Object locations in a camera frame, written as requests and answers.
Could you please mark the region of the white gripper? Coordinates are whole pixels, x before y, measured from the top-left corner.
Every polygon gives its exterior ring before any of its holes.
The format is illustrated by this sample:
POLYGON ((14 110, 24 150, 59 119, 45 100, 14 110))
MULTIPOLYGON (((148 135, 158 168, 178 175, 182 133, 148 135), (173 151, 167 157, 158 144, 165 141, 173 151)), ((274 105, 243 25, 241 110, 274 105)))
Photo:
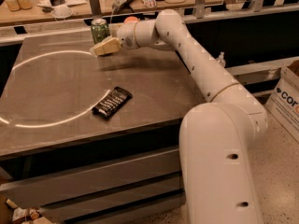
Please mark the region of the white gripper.
POLYGON ((95 44, 90 48, 90 53, 93 56, 103 56, 111 53, 118 52, 121 49, 121 45, 125 49, 135 48, 135 36, 134 36, 135 23, 126 22, 123 23, 118 31, 117 37, 108 36, 103 41, 95 44))

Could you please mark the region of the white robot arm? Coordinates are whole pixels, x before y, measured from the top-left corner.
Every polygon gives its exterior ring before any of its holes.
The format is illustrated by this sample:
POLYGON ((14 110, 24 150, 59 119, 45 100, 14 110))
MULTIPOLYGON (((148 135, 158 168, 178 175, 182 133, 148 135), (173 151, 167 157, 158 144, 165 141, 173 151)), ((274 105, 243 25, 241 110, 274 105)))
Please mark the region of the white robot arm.
POLYGON ((189 33, 172 9, 149 21, 113 25, 93 55, 120 49, 174 49, 205 102, 179 130, 179 156, 189 224, 263 224, 248 149, 266 134, 265 108, 189 33))

